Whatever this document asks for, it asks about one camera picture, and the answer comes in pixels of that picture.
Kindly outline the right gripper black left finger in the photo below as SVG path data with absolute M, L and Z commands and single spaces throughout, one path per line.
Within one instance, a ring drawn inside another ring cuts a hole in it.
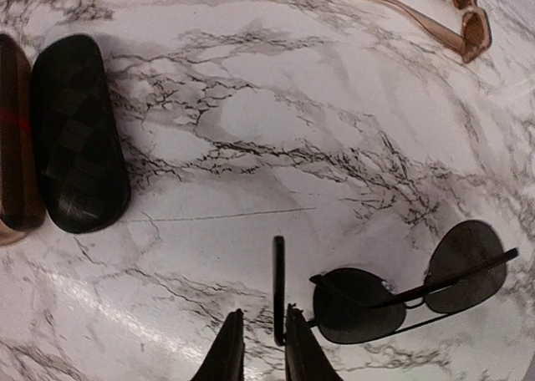
M 243 312 L 230 312 L 192 381 L 243 381 Z

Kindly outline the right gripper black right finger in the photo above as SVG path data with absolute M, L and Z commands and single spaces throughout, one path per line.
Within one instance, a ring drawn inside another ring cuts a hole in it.
M 285 376 L 292 381 L 341 379 L 308 327 L 302 311 L 294 305 L 287 308 Z

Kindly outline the black aviator sunglasses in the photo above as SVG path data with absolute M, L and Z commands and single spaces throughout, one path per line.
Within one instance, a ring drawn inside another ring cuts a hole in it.
M 494 228 L 467 220 L 453 226 L 434 250 L 422 285 L 401 293 L 363 269 L 341 267 L 310 277 L 313 318 L 306 321 L 331 343 L 367 343 L 408 331 L 406 314 L 427 307 L 441 320 L 493 297 L 519 250 L 506 250 Z

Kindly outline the black woven glasses case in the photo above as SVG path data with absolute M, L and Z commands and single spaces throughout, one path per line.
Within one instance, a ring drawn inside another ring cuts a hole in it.
M 56 226 L 100 231 L 125 212 L 131 188 L 99 45 L 85 34 L 37 57 L 30 114 L 38 185 Z

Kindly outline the brown striped glasses case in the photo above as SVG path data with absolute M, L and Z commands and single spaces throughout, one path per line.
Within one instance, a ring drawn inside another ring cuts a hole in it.
M 1 35 L 1 245 L 42 225 L 30 120 L 31 66 L 8 34 Z

